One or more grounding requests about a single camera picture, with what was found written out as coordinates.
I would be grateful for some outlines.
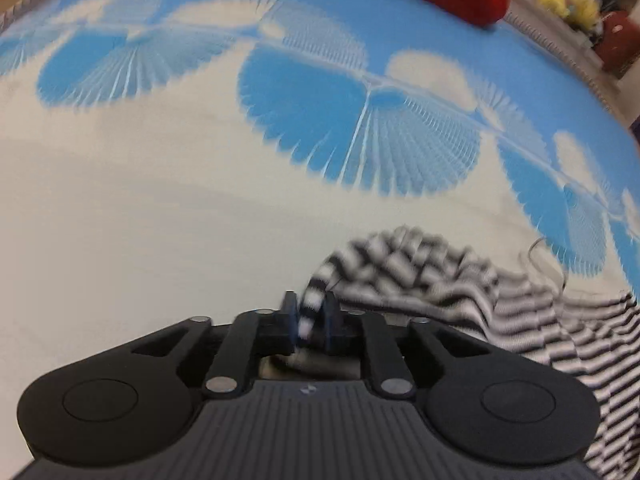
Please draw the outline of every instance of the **metal pin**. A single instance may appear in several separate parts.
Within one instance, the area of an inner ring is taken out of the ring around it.
[[[382,381],[380,387],[391,395],[404,395],[414,387],[409,381],[399,378],[391,378]]]
[[[207,390],[216,394],[228,394],[238,387],[238,383],[231,377],[218,376],[210,378],[205,384]]]
[[[317,390],[318,389],[312,384],[308,384],[307,386],[303,386],[302,388],[300,388],[300,391],[305,395],[313,395]]]

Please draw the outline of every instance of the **black and white striped cloth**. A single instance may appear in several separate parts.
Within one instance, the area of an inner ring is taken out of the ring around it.
[[[418,229],[352,240],[311,278],[300,303],[301,342],[318,337],[324,292],[359,309],[425,316],[569,373],[593,391],[601,423],[586,463],[605,480],[631,478],[640,455],[640,310],[631,294],[568,300],[524,274]]]

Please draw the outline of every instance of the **ribbed black surface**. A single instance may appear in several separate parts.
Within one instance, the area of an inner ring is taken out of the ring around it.
[[[257,381],[208,402],[173,446],[135,464],[82,469],[39,460],[20,480],[596,480],[574,461],[535,470],[475,462],[443,444],[408,402],[360,381]]]

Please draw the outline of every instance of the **blue fan pattern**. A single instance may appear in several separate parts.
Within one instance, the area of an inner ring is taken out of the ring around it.
[[[500,136],[509,139],[529,153],[546,159],[546,143],[522,111],[493,83],[468,73],[467,78],[480,102],[480,111],[489,123],[500,131]]]
[[[499,149],[511,188],[560,263],[585,276],[601,272],[606,239],[600,205],[571,184],[561,186],[506,143]]]
[[[280,0],[262,19],[271,20],[286,31],[283,46],[353,69],[363,70],[367,65],[364,45],[318,9]]]
[[[214,30],[145,27],[162,0],[113,0],[46,63],[38,95],[47,105],[91,107],[165,86],[226,52],[234,38]],[[142,32],[131,35],[134,28]]]
[[[622,270],[637,296],[640,294],[640,240],[632,235],[620,220],[609,221]]]
[[[56,41],[61,33],[60,30],[37,30],[16,36],[3,34],[0,37],[0,76],[16,70]]]
[[[40,72],[38,94],[49,105],[73,106],[134,97],[196,70],[231,44],[212,32],[157,28],[128,40],[126,32],[81,30]]]
[[[596,181],[601,191],[600,195],[597,197],[598,201],[602,204],[603,208],[609,211],[610,214],[614,216],[621,216],[624,214],[624,208],[620,197],[613,189],[593,152],[586,146],[583,146],[582,148],[585,160],[587,161],[591,171],[591,176],[594,178],[594,181]]]
[[[464,180],[478,158],[478,128],[437,102],[271,46],[252,51],[238,88],[265,141],[345,186],[432,194]]]

